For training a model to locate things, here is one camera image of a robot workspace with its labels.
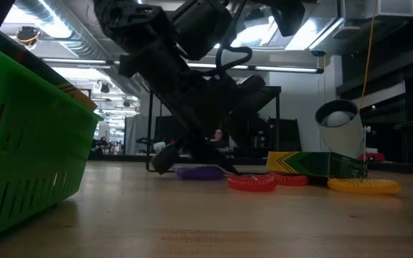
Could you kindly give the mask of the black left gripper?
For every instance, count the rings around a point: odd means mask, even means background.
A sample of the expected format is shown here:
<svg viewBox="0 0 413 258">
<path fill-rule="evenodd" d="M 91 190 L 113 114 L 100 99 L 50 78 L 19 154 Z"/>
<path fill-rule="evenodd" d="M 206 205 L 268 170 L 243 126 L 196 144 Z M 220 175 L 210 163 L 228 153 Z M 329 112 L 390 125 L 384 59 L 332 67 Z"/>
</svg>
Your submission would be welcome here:
<svg viewBox="0 0 413 258">
<path fill-rule="evenodd" d="M 174 42 L 123 43 L 119 73 L 131 77 L 138 73 L 161 102 L 189 131 L 203 133 L 236 110 L 240 103 L 265 86 L 257 75 L 236 83 L 222 73 L 209 79 L 191 69 Z M 184 139 L 168 144 L 151 164 L 158 173 L 167 172 L 180 156 Z M 193 161 L 216 164 L 226 172 L 238 174 L 230 159 L 198 135 L 188 137 L 188 153 Z"/>
</svg>

